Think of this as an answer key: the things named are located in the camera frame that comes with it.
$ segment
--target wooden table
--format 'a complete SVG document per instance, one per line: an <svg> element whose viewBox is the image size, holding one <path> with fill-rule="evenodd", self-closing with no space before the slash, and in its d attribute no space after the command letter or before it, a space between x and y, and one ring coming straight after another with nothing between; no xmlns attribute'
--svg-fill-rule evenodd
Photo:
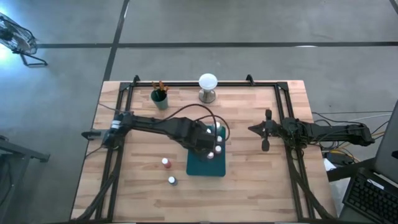
<svg viewBox="0 0 398 224"><path fill-rule="evenodd" d="M312 122L310 104L303 81L287 81L296 118ZM120 82L104 82L99 102L116 107ZM169 106L159 111L150 100L152 88L134 88L132 110L136 115L164 118L191 103L200 103L198 87L169 90ZM273 88L218 87L216 100L207 105L229 123L231 138L226 143L225 177L197 177L185 173L187 150L167 136L131 131L124 147L114 222L264 222L296 221L294 200L286 163L284 144L270 138L269 152L261 151L261 139L248 126L265 119L266 109L279 121ZM93 128L108 129L114 112L98 106ZM207 115L200 107L178 114L191 119ZM90 142L88 152L100 140ZM72 218L79 216L100 189L105 150L92 154L84 163L73 207ZM172 168L166 170L161 159L167 157ZM330 186L318 147L305 149L310 188L320 203L335 215ZM177 186L167 182L169 176ZM300 192L303 209L305 201ZM105 199L106 216L109 197Z"/></svg>

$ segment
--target concrete floor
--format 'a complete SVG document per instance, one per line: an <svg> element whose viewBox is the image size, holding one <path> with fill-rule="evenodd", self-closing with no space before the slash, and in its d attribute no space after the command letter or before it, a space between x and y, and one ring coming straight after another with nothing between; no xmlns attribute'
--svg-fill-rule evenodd
<svg viewBox="0 0 398 224"><path fill-rule="evenodd" d="M124 1L5 0L0 12L28 27L41 44L111 44ZM398 41L397 22L388 0L130 0L120 43L388 42ZM49 66L27 68L0 46L0 134L51 153L47 164L31 162L9 223L68 220L87 145L80 133L92 124L110 52L39 49ZM393 46L118 49L109 75L301 79L313 111L347 120L393 109L397 61ZM374 129L388 118L363 122ZM350 149L366 159L377 146Z"/></svg>

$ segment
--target green pencil cup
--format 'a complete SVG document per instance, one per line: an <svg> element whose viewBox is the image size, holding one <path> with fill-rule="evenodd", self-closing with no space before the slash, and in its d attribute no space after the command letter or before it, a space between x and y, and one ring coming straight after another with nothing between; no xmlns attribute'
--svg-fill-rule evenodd
<svg viewBox="0 0 398 224"><path fill-rule="evenodd" d="M160 99L158 94L156 93L156 91L152 91L152 93L150 94L150 98L152 99L152 101L155 103L156 107L159 110L166 110L169 107L169 102L167 101L167 94L166 97L163 99Z"/></svg>

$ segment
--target desk fan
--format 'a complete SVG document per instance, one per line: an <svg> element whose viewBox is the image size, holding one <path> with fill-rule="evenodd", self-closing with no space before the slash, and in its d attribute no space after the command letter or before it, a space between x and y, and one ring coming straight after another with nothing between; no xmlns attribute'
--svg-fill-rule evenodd
<svg viewBox="0 0 398 224"><path fill-rule="evenodd" d="M37 44L36 38L31 31L21 27L2 13L0 13L0 44L12 50L12 53L19 54L24 65L28 67L34 65L47 65L45 60L32 56L36 54ZM27 63L25 56L41 62Z"/></svg>

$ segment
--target green tray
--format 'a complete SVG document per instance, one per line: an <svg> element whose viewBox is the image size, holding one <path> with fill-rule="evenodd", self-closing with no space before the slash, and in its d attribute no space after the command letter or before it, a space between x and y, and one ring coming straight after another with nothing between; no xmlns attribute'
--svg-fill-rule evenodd
<svg viewBox="0 0 398 224"><path fill-rule="evenodd" d="M199 156L192 151L188 151L187 174L208 177L225 176L225 128L221 128L219 134L224 141L218 144L222 148L220 154L215 154L214 158L207 159L206 156Z"/></svg>

